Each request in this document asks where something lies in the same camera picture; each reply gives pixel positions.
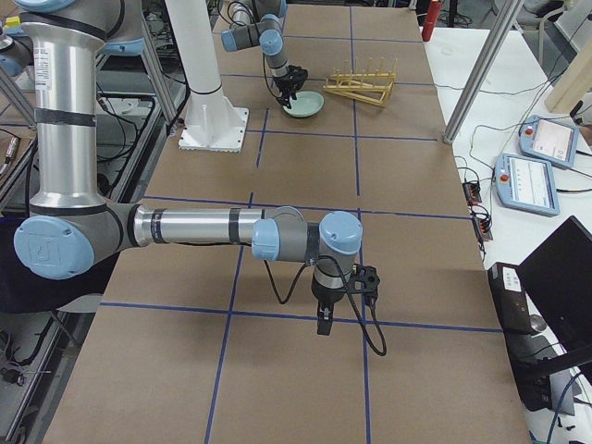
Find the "grid line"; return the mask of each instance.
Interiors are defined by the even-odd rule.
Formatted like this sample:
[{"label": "grid line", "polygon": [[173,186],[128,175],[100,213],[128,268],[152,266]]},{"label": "grid line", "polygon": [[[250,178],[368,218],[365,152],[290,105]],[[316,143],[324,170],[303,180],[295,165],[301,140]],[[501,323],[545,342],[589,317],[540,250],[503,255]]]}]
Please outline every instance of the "grid line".
[{"label": "grid line", "polygon": [[[128,308],[132,310],[157,310],[157,311],[173,311],[173,312],[190,312],[202,313],[205,315],[228,315],[229,310],[217,310],[212,308],[189,307],[182,305],[155,305],[150,303],[137,302],[101,302],[103,307],[118,307]],[[282,314],[282,313],[265,313],[265,312],[247,312],[233,310],[232,314],[235,316],[249,316],[249,317],[267,317],[273,319],[288,319],[298,321],[316,322],[316,316],[306,316],[301,314]],[[356,319],[347,319],[344,317],[334,317],[333,322],[339,324],[357,324]],[[469,326],[450,326],[444,324],[423,324],[420,322],[399,322],[399,321],[378,321],[381,327],[403,327],[403,328],[417,328],[429,330],[452,330],[465,331],[474,333],[503,333],[500,328],[490,327],[469,327]]]},{"label": "grid line", "polygon": [[[253,193],[249,197],[249,207],[253,202]],[[205,429],[205,437],[203,438],[203,444],[209,444],[210,437],[212,434],[212,425],[214,423],[214,415],[216,413],[216,401],[218,396],[218,389],[220,387],[220,379],[222,378],[222,368],[224,366],[224,358],[226,356],[226,348],[228,345],[228,336],[230,334],[230,323],[232,321],[232,309],[234,308],[234,300],[237,294],[237,287],[239,284],[239,274],[241,273],[242,254],[244,247],[241,246],[239,249],[239,258],[237,260],[237,268],[234,274],[234,281],[232,283],[232,293],[230,294],[230,303],[228,304],[228,314],[226,319],[226,325],[224,327],[224,338],[222,339],[222,347],[220,349],[220,357],[218,359],[218,368],[216,370],[216,381],[214,383],[214,390],[212,392],[212,402],[210,405],[210,413],[207,419],[207,428]]]},{"label": "grid line", "polygon": [[[247,129],[247,132],[259,133],[261,129]],[[358,134],[336,134],[336,133],[323,133],[323,132],[303,132],[303,131],[284,131],[278,129],[266,129],[268,134],[289,134],[294,136],[318,136],[318,137],[340,137],[346,139],[379,139],[385,141],[411,141],[411,142],[438,142],[435,137],[411,137],[411,136],[364,136]]]}]

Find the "blue tape line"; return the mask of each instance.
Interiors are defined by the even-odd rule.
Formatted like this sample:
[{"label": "blue tape line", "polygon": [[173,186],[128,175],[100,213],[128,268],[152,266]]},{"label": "blue tape line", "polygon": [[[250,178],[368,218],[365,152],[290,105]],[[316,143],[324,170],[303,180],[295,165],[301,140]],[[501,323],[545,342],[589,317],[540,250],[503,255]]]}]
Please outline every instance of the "blue tape line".
[{"label": "blue tape line", "polygon": [[353,39],[358,42],[393,42],[393,43],[423,43],[421,40],[398,40],[398,39]]},{"label": "blue tape line", "polygon": [[330,134],[330,133],[322,133],[322,132],[299,132],[299,131],[281,131],[276,129],[270,129],[267,131],[269,134],[293,134],[297,136],[320,136],[320,137],[345,137],[345,138],[352,138],[353,135],[348,134]]},{"label": "blue tape line", "polygon": [[269,108],[265,109],[265,119],[263,121],[263,129],[261,131],[261,140],[259,141],[259,153],[257,153],[257,161],[255,162],[255,167],[259,168],[261,165],[261,154],[263,153],[263,142],[265,139],[265,129],[267,128],[267,118],[269,117]]},{"label": "blue tape line", "polygon": [[360,139],[380,139],[387,141],[418,141],[418,142],[437,142],[435,137],[406,137],[406,136],[358,136]]},{"label": "blue tape line", "polygon": [[[251,78],[251,79],[264,79],[265,78],[265,76],[257,75],[257,74],[220,74],[220,77],[246,77],[246,78]],[[317,78],[309,77],[308,79],[306,79],[306,81],[326,82],[327,79],[317,79]]]},{"label": "blue tape line", "polygon": [[415,322],[391,322],[379,321],[378,324],[384,327],[407,327],[407,328],[424,328],[428,330],[454,330],[454,331],[474,331],[478,333],[503,333],[501,328],[486,328],[486,327],[465,327],[465,326],[442,326],[440,324],[418,324]]},{"label": "blue tape line", "polygon": [[[247,130],[247,132],[259,132],[256,129]],[[407,137],[407,136],[363,136],[355,134],[331,134],[322,132],[299,132],[299,131],[282,131],[277,129],[268,129],[268,134],[291,134],[296,136],[319,136],[319,137],[341,137],[347,139],[379,139],[386,141],[418,141],[418,142],[437,142],[435,137]]]},{"label": "blue tape line", "polygon": [[228,310],[217,310],[214,308],[186,307],[179,305],[154,305],[150,303],[135,302],[101,302],[103,307],[122,307],[122,308],[143,308],[146,310],[162,310],[169,312],[193,312],[206,313],[209,315],[227,315]]},{"label": "blue tape line", "polygon": [[210,404],[210,413],[207,418],[207,428],[205,429],[205,437],[203,439],[204,444],[210,442],[210,436],[212,434],[212,424],[214,423],[214,414],[216,411],[216,401],[218,396],[218,389],[220,387],[220,378],[222,377],[222,366],[224,365],[224,357],[226,356],[226,348],[228,345],[228,336],[230,332],[230,321],[232,320],[232,307],[234,306],[234,298],[237,293],[237,283],[239,281],[239,273],[241,272],[242,252],[244,247],[240,247],[239,259],[237,261],[237,269],[234,274],[234,282],[232,284],[232,294],[230,295],[230,304],[228,306],[228,317],[226,319],[226,325],[224,327],[224,338],[222,339],[222,348],[220,350],[220,358],[218,359],[218,368],[216,370],[216,382],[214,383],[214,392],[212,393],[212,403]]},{"label": "blue tape line", "polygon": [[314,35],[284,35],[288,39],[309,39],[309,40],[337,40],[337,41],[355,41],[355,42],[392,42],[392,43],[423,43],[417,40],[398,40],[398,39],[371,39],[371,38],[347,38],[347,37],[321,37]]},{"label": "blue tape line", "polygon": [[[296,314],[278,314],[278,313],[259,313],[259,312],[244,312],[244,311],[229,311],[217,310],[211,308],[187,307],[180,305],[153,305],[149,303],[135,303],[135,302],[101,302],[102,306],[106,307],[121,307],[131,309],[145,309],[145,310],[161,310],[172,312],[192,312],[204,313],[207,315],[229,315],[236,316],[251,316],[251,317],[272,317],[276,319],[296,319],[302,321],[315,321],[314,316],[302,316]],[[347,319],[343,317],[336,317],[334,322],[341,324],[357,324],[356,319]],[[422,328],[432,330],[454,330],[454,331],[474,331],[479,333],[503,333],[500,328],[485,328],[485,327],[466,327],[466,326],[443,326],[438,324],[420,324],[413,322],[395,322],[395,321],[380,321],[379,324],[384,327],[407,327],[407,328]]]}]

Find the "black cable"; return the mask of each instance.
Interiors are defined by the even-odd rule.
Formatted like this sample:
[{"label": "black cable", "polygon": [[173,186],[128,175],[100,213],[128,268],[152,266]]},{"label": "black cable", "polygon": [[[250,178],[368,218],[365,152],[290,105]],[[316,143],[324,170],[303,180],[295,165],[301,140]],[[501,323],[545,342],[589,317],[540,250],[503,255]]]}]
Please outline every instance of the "black cable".
[{"label": "black cable", "polygon": [[31,142],[31,153],[29,154],[29,161],[27,162],[27,171],[25,174],[25,216],[29,217],[31,211],[29,210],[29,200],[31,199],[31,172],[33,170],[33,163],[35,161],[35,155],[39,149],[37,138]]},{"label": "black cable", "polygon": [[584,26],[584,23],[586,23],[588,21],[588,16],[590,14],[592,14],[592,9],[590,9],[590,11],[584,16],[584,19],[582,20],[582,23],[580,23],[580,25],[575,29],[575,31],[573,32],[572,36],[569,38],[569,40],[565,43],[565,45],[563,46],[563,48],[560,50],[559,55],[555,59],[555,63],[553,63],[553,68],[551,68],[550,71],[549,71],[549,74],[552,74],[553,73],[553,70],[555,69],[555,67],[557,67],[557,64],[559,63],[559,61],[561,59],[561,56],[563,56],[563,53],[565,52],[565,50],[571,44],[572,40],[575,37],[575,34],[577,34],[577,32],[580,31],[580,29]]},{"label": "black cable", "polygon": [[583,190],[564,190],[564,189],[558,188],[556,191],[559,193],[563,193],[563,194],[578,194],[580,192],[590,192],[590,191],[592,191],[592,188],[586,188]]},{"label": "black cable", "polygon": [[276,100],[278,98],[280,98],[281,96],[280,95],[275,95],[274,92],[273,92],[273,90],[269,86],[269,80],[267,79],[267,70],[265,68],[265,54],[263,54],[263,77],[265,78],[265,86],[267,87],[267,90],[273,96],[273,98],[276,99]]},{"label": "black cable", "polygon": [[45,340],[47,333],[49,333],[49,329],[53,323],[54,323],[54,319],[50,316],[49,319],[47,320],[47,324],[45,324],[45,327],[43,328],[41,333],[39,333],[39,338],[37,339],[37,343],[35,344],[35,348],[33,349],[32,353],[29,355],[29,357],[23,359],[22,361],[19,361],[16,359],[16,357],[13,354],[10,357],[9,361],[16,363],[17,365],[22,366],[22,367],[27,366],[27,365],[31,365],[32,362],[37,357],[37,355],[39,354],[39,351],[41,350],[41,347],[43,345],[43,341]]},{"label": "black cable", "polygon": [[5,132],[6,134],[10,134],[12,137],[18,137],[14,132],[9,131],[8,129],[0,128],[0,131]]},{"label": "black cable", "polygon": [[189,85],[187,84],[188,83],[187,80],[175,79],[173,76],[169,76],[168,74],[166,74],[165,71],[161,71],[161,73],[167,79],[171,79],[171,80],[175,81],[176,83],[180,83],[181,85],[185,85],[185,86],[189,87]]},{"label": "black cable", "polygon": [[232,25],[232,23],[230,21],[228,21],[228,19],[226,17],[224,17],[224,15],[222,15],[222,10],[220,8],[220,4],[222,3],[222,0],[217,0],[216,1],[216,10],[218,12],[218,16],[221,17],[224,21],[226,21],[226,23],[228,25]]},{"label": "black cable", "polygon": [[559,411],[561,409],[561,405],[563,404],[563,399],[565,398],[565,394],[567,393],[567,390],[569,389],[569,387],[571,387],[575,380],[580,377],[582,375],[582,373],[576,373],[575,375],[572,376],[572,378],[569,380],[569,382],[565,385],[565,388],[563,389],[563,391],[561,392],[561,396],[559,397],[559,401],[557,402],[557,407],[555,407],[555,414],[553,414],[553,420],[551,421],[551,426],[549,428],[549,434],[547,435],[547,444],[550,444],[551,442],[551,438],[553,436],[553,430],[555,428],[555,423],[557,422],[557,418],[559,417]]},{"label": "black cable", "polygon": [[271,274],[271,268],[269,268],[269,263],[267,261],[263,261],[263,263],[265,264],[265,269],[267,270],[267,275],[269,276],[269,282],[271,283],[271,288],[274,291],[274,294],[276,295],[277,301],[281,305],[288,303],[288,301],[292,297],[292,293],[294,292],[294,289],[296,288],[296,284],[298,283],[298,279],[300,278],[302,272],[304,271],[304,268],[307,267],[307,264],[302,264],[302,266],[298,269],[296,276],[294,277],[294,279],[292,280],[292,283],[290,284],[290,289],[288,290],[288,294],[286,295],[286,298],[281,299],[281,296],[279,296],[278,287],[276,287],[276,281],[274,280],[274,277]]},{"label": "black cable", "polygon": [[584,177],[592,179],[592,174],[585,173],[584,171],[580,171],[579,169],[575,169],[575,168],[568,168],[568,169],[570,171],[573,171],[574,173],[581,174]]},{"label": "black cable", "polygon": [[230,7],[232,5],[241,5],[244,9],[242,10],[242,12],[244,12],[245,14],[247,14],[249,16],[249,19],[251,19],[251,23],[256,23],[258,20],[255,20],[255,17],[253,15],[253,13],[251,12],[251,10],[241,1],[239,0],[234,0],[232,2],[229,2],[227,7],[226,7],[226,15],[228,16],[228,18],[232,21],[233,24],[237,25],[237,26],[247,26],[248,23],[241,23],[239,21],[235,21],[234,19],[234,15],[236,14],[236,12],[234,14],[232,14],[232,17],[230,16]]},{"label": "black cable", "polygon": [[548,349],[550,347],[553,347],[554,345],[561,345],[561,341],[558,340],[557,342],[555,342],[553,344],[546,345],[542,349],[538,349],[534,353],[526,354],[525,356],[518,356],[518,357],[516,357],[516,359],[525,359],[525,358],[531,358],[533,356],[537,356],[539,353],[543,352],[544,350],[546,350],[546,349]]},{"label": "black cable", "polygon": [[231,242],[207,242],[207,243],[200,243],[200,242],[174,242],[176,245],[185,245],[186,247],[223,247],[227,245],[241,245],[243,247],[250,247],[250,243],[231,243]]},{"label": "black cable", "polygon": [[[156,102],[154,101],[154,98],[153,97],[147,97],[147,100],[149,100],[152,103],[152,107],[150,108],[150,113],[144,119],[144,122],[142,124],[142,127],[140,128],[139,134],[142,134],[146,130],[146,127],[148,126],[148,121],[150,120],[150,117],[152,116],[152,113],[154,112],[154,107],[156,105]],[[133,152],[136,149],[136,147],[138,146],[139,139],[140,139],[140,137],[136,137],[136,139],[134,140],[133,144],[129,148],[129,151],[130,152]],[[130,161],[130,158],[131,158],[131,156],[128,156],[126,158],[123,167],[118,171],[115,180],[111,184],[108,197],[111,197],[111,194],[113,194],[113,190],[118,185],[118,183],[121,181],[121,178],[123,177],[123,171],[126,169],[126,166],[128,165],[128,162]]]},{"label": "black cable", "polygon": [[[447,9],[441,9],[440,15],[438,17],[438,22],[440,23],[448,23],[448,14],[449,11]],[[459,12],[456,13],[454,16],[454,26],[458,26],[459,28],[468,28],[473,24],[473,19],[469,16],[465,16]]]},{"label": "black cable", "polygon": [[378,356],[386,356],[387,355],[387,342],[385,340],[384,334],[382,333],[382,328],[380,328],[380,323],[376,319],[376,302],[369,302],[364,297],[364,305],[367,305],[368,307],[370,307],[370,315],[372,316],[372,321],[376,327],[376,331],[378,332],[378,336],[380,337],[380,341],[382,342],[382,345],[381,345],[382,350],[379,350],[376,347],[376,345],[374,344],[374,342],[370,338],[370,335],[368,334],[368,330],[366,328],[364,320],[362,319],[362,316],[360,315],[360,311],[358,310],[358,306],[356,305],[355,300],[353,299],[353,296],[352,296],[352,292],[350,291],[350,288],[348,286],[348,281],[345,278],[345,275],[343,274],[343,270],[341,269],[341,265],[339,265],[339,262],[337,261],[337,259],[335,259],[333,256],[328,256],[325,254],[321,254],[320,256],[318,256],[318,259],[319,260],[327,259],[333,263],[333,265],[337,269],[337,272],[339,273],[339,277],[341,278],[341,283],[343,284],[343,288],[345,289],[345,294],[348,296],[348,300],[350,301],[351,308],[352,308],[353,312],[355,313],[355,317],[358,320],[358,324],[360,325],[360,328],[362,329],[362,333],[364,334],[364,338],[366,340],[366,343],[372,349],[372,351],[374,353],[376,353]]},{"label": "black cable", "polygon": [[111,109],[112,109],[113,111],[109,111],[109,109],[108,109],[108,108],[106,108],[106,107],[104,107],[104,108],[103,108],[103,110],[104,110],[104,111],[105,111],[105,112],[106,112],[106,113],[107,113],[109,116],[116,118],[116,119],[117,119],[117,120],[119,120],[120,122],[126,122],[126,123],[130,124],[131,126],[133,126],[134,130],[136,131],[136,138],[137,138],[137,137],[138,137],[138,135],[140,134],[140,131],[138,130],[138,125],[136,125],[136,122],[133,122],[133,121],[131,121],[131,120],[128,120],[128,119],[126,119],[126,118],[124,118],[124,117],[122,117],[122,116],[118,115],[118,114],[115,112],[115,107],[113,106],[113,104],[111,103],[111,101],[110,101],[110,100],[109,100],[107,97],[105,97],[105,91],[103,90],[103,88],[101,87],[101,85],[99,85],[99,83],[97,82],[97,83],[96,83],[96,86],[97,86],[97,88],[98,88],[99,90],[101,90],[101,95],[102,95],[102,97],[106,99],[106,101],[109,103],[109,106],[111,106]]}]

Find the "cable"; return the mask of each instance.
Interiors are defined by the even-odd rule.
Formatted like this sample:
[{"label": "cable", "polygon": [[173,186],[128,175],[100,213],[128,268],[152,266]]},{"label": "cable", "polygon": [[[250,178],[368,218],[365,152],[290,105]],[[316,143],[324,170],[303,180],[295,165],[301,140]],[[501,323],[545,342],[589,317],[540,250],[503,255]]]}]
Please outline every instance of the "cable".
[{"label": "cable", "polygon": [[6,134],[10,134],[12,137],[18,137],[14,132],[9,131],[8,129],[0,128],[0,131],[5,132]]},{"label": "cable", "polygon": [[[449,11],[447,9],[440,10],[440,15],[438,17],[438,22],[440,23],[448,23],[448,14]],[[469,28],[473,24],[473,19],[469,16],[465,16],[464,14],[456,13],[454,16],[454,26],[458,26],[459,28]]]},{"label": "cable", "polygon": [[265,86],[267,87],[267,90],[269,91],[269,93],[273,96],[274,99],[276,99],[276,100],[279,99],[281,96],[275,95],[273,90],[269,86],[269,80],[267,79],[267,70],[265,68],[265,54],[263,54],[263,77],[265,78]]},{"label": "cable", "polygon": [[350,291],[350,288],[348,286],[348,281],[345,278],[345,275],[343,274],[343,270],[341,269],[341,265],[339,265],[339,262],[337,261],[337,259],[335,259],[333,256],[328,256],[325,254],[318,256],[318,259],[319,260],[327,259],[333,263],[333,265],[337,269],[337,272],[339,273],[339,277],[341,278],[341,283],[343,284],[345,294],[348,296],[348,300],[350,301],[351,308],[352,308],[353,312],[355,313],[355,317],[358,320],[358,324],[360,325],[360,328],[362,329],[362,333],[364,334],[364,338],[366,340],[366,343],[372,349],[372,351],[374,353],[376,353],[378,356],[386,356],[387,355],[387,342],[385,340],[384,334],[382,333],[382,328],[380,328],[380,323],[376,319],[376,302],[368,303],[368,300],[364,297],[364,305],[367,305],[370,307],[370,315],[372,316],[372,321],[376,327],[376,331],[378,332],[378,336],[380,337],[380,341],[382,343],[381,344],[382,350],[379,350],[376,347],[376,345],[374,344],[374,342],[370,338],[370,335],[368,334],[368,330],[366,328],[364,320],[362,320],[362,316],[360,315],[360,311],[358,310],[358,306],[356,305],[355,300],[353,299],[353,296],[352,296],[352,292]]},{"label": "cable", "polygon": [[281,296],[279,296],[279,293],[278,293],[278,287],[276,287],[276,281],[274,280],[274,277],[271,274],[271,268],[269,268],[269,263],[267,261],[263,261],[263,263],[265,264],[265,269],[267,270],[267,275],[269,276],[269,281],[271,282],[271,288],[274,291],[274,294],[276,295],[277,301],[281,305],[288,303],[288,301],[290,300],[290,298],[292,296],[292,293],[294,292],[294,288],[296,287],[296,284],[298,283],[298,279],[300,278],[302,272],[304,271],[304,268],[307,267],[307,264],[302,264],[302,266],[298,269],[298,273],[296,273],[296,276],[292,280],[292,283],[290,285],[290,289],[288,290],[288,294],[286,295],[286,298],[281,299]]},{"label": "cable", "polygon": [[584,171],[580,171],[579,169],[574,169],[574,168],[568,168],[568,169],[570,171],[573,171],[574,173],[581,174],[582,176],[585,176],[585,177],[587,177],[589,179],[592,179],[592,174],[587,174]]},{"label": "cable", "polygon": [[547,435],[547,444],[550,444],[551,442],[551,437],[553,436],[553,429],[555,428],[555,423],[557,422],[557,418],[559,417],[559,410],[561,408],[561,405],[563,404],[563,399],[565,398],[565,394],[567,393],[567,390],[569,389],[569,387],[571,387],[575,380],[580,377],[582,375],[582,373],[576,373],[575,375],[572,376],[572,378],[569,380],[569,382],[565,385],[565,388],[563,389],[563,391],[561,392],[561,396],[559,397],[559,401],[557,402],[557,407],[555,407],[555,414],[553,414],[553,420],[551,421],[551,427],[549,428],[549,434]]},{"label": "cable", "polygon": [[117,113],[116,113],[116,111],[115,111],[115,107],[113,106],[113,104],[111,103],[111,101],[110,101],[110,100],[109,100],[107,97],[105,97],[105,91],[103,90],[103,88],[101,87],[101,85],[99,85],[99,83],[97,82],[97,83],[96,83],[96,86],[97,86],[97,88],[98,88],[99,90],[101,90],[101,95],[102,95],[102,98],[105,98],[105,100],[106,100],[106,101],[109,103],[109,106],[111,106],[111,109],[112,109],[112,111],[109,111],[109,109],[108,109],[108,108],[106,108],[106,107],[102,107],[102,106],[101,106],[101,107],[103,108],[103,110],[104,110],[104,111],[105,111],[105,112],[106,112],[106,113],[107,113],[109,116],[116,118],[116,119],[117,119],[117,120],[119,120],[120,122],[126,122],[126,123],[130,124],[131,126],[133,126],[133,128],[134,128],[134,129],[135,129],[135,131],[136,131],[136,138],[137,138],[137,137],[138,137],[138,134],[140,133],[140,131],[138,130],[138,125],[136,125],[136,123],[135,123],[135,122],[133,122],[133,121],[131,121],[131,120],[128,120],[128,119],[126,119],[126,118],[124,118],[124,117],[120,116],[119,114],[117,114]]},{"label": "cable", "polygon": [[185,86],[189,87],[188,82],[187,82],[187,79],[185,79],[185,80],[175,79],[173,76],[169,76],[168,74],[166,74],[165,71],[160,71],[160,72],[167,79],[171,79],[171,80],[175,81],[176,83],[180,83],[181,85],[185,85]]},{"label": "cable", "polygon": [[31,172],[33,170],[33,163],[35,161],[35,155],[39,149],[37,137],[31,142],[31,154],[29,154],[29,161],[27,162],[27,171],[25,174],[25,216],[29,217],[31,212],[29,210],[29,200],[31,199]]},{"label": "cable", "polygon": [[545,347],[543,347],[542,349],[538,349],[538,350],[537,350],[537,351],[535,351],[534,353],[526,354],[525,356],[518,356],[516,359],[524,359],[524,358],[531,358],[531,357],[533,357],[533,356],[537,356],[537,355],[538,355],[539,353],[541,353],[542,351],[544,351],[544,350],[546,350],[546,349],[548,349],[548,348],[550,348],[550,347],[553,347],[553,346],[555,346],[555,345],[561,345],[561,341],[560,341],[560,340],[558,340],[557,342],[555,342],[555,343],[553,343],[553,344],[546,345],[546,346],[545,346]]},{"label": "cable", "polygon": [[[525,90],[520,90],[520,91],[516,91],[516,92],[504,92],[504,91],[500,91],[500,92],[495,92],[495,91],[487,91],[487,90],[479,90],[480,93],[483,94],[493,94],[493,95],[519,95],[522,93],[528,93],[530,91],[534,91],[537,88],[540,88],[541,86],[544,86],[548,83],[548,80],[545,80],[542,83],[539,83],[537,86],[533,86],[532,88],[527,88]],[[449,85],[440,85],[437,83],[434,83],[434,86],[438,87],[438,88],[446,88],[449,90],[454,90],[454,91],[462,91],[464,90],[464,87],[456,87],[456,86],[449,86]]]},{"label": "cable", "polygon": [[230,21],[228,21],[228,19],[226,17],[224,17],[224,15],[222,14],[222,10],[220,8],[220,3],[222,3],[222,0],[216,1],[216,10],[218,12],[218,16],[221,17],[224,21],[226,21],[226,23],[228,25],[232,25],[232,23]]},{"label": "cable", "polygon": [[580,192],[589,192],[592,191],[592,188],[586,188],[584,190],[563,190],[561,188],[558,188],[556,190],[557,192],[563,193],[563,194],[578,194]]}]

